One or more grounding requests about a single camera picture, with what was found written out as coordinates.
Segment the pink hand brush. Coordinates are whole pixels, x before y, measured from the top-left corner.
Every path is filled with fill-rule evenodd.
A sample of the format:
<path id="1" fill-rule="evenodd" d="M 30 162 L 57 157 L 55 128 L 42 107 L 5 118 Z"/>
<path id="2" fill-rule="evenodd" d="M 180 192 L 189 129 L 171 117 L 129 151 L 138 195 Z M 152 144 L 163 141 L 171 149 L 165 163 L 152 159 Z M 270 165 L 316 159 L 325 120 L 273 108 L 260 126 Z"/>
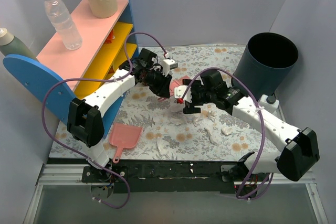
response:
<path id="1" fill-rule="evenodd" d="M 183 85 L 183 80 L 185 80 L 186 77 L 187 77 L 187 76 L 184 76 L 184 79 L 183 79 L 183 78 L 180 78 L 180 79 L 178 79 L 178 80 L 173 80 L 173 81 L 171 80 L 171 84 L 170 84 L 170 95 L 171 95 L 171 96 L 170 96 L 169 98 L 174 97 L 174 88 Z M 168 99 L 168 98 L 162 98 L 162 97 L 159 97 L 157 100 L 158 100 L 159 102 L 162 102 L 162 101 L 165 101 L 165 100 L 167 100 L 167 99 Z"/>

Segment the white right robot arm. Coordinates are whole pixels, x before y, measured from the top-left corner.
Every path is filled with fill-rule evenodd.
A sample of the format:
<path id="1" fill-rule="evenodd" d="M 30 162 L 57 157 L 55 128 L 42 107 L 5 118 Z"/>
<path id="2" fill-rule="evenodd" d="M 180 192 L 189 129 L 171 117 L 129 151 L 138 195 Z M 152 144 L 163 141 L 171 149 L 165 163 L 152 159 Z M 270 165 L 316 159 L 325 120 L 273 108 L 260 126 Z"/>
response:
<path id="1" fill-rule="evenodd" d="M 208 69 L 200 76 L 200 80 L 184 79 L 174 88 L 174 97 L 185 105 L 185 114 L 200 113 L 202 105 L 212 103 L 260 132 L 262 139 L 277 148 L 273 153 L 246 154 L 226 170 L 228 176 L 248 181 L 259 173 L 278 173 L 297 182 L 320 159 L 317 135 L 311 128 L 302 130 L 277 118 L 240 88 L 228 87 L 218 70 Z"/>

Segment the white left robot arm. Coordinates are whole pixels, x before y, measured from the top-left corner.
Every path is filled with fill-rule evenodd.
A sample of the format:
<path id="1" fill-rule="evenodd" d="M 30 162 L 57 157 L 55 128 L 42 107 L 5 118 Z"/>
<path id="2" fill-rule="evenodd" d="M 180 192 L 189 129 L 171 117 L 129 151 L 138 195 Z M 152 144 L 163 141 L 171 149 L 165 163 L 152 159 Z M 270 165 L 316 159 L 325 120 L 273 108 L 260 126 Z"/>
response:
<path id="1" fill-rule="evenodd" d="M 178 67 L 178 63 L 170 58 L 157 63 L 157 58 L 154 52 L 142 49 L 138 57 L 122 63 L 100 88 L 82 100 L 74 98 L 70 103 L 67 130 L 87 147 L 86 155 L 95 167 L 93 175 L 100 182 L 108 181 L 112 175 L 107 166 L 110 158 L 101 141 L 105 133 L 103 117 L 110 107 L 137 83 L 148 86 L 158 97 L 171 96 L 170 72 Z"/>

